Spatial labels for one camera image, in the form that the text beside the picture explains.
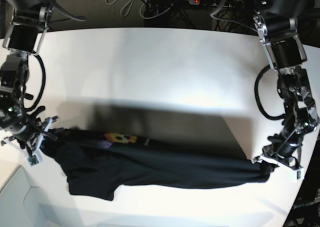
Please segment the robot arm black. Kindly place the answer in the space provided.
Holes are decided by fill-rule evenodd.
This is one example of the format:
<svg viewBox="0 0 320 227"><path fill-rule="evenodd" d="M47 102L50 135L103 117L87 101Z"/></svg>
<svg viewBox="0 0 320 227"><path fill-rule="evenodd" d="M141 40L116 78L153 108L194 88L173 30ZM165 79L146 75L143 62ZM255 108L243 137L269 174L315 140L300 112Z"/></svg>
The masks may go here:
<svg viewBox="0 0 320 227"><path fill-rule="evenodd" d="M39 102L46 85L46 70L39 55L40 47L49 29L54 10L70 20L83 22L84 17L74 16L64 10L56 0L5 0L13 13L3 38L2 46L9 51L0 67L0 129L11 135L4 137L1 145L18 144L29 167L42 162L40 149L45 140L56 141L51 125L57 116L41 120L38 115L46 108ZM41 69L41 86L37 97L27 93L30 76L29 57L37 59Z"/></svg>
<svg viewBox="0 0 320 227"><path fill-rule="evenodd" d="M254 176L256 182L265 182L278 167L289 170L296 180L304 178L304 169L294 152L302 147L304 137L316 131L320 123L308 73L303 68L308 58L298 34L299 15L310 1L255 0L253 30L268 61L255 79L255 101L259 111L265 114L259 96L259 82L267 71L273 70L278 76L277 91L285 110L281 115L267 116L272 121L280 120L282 130L269 136L269 145L253 159L259 168L259 173Z"/></svg>

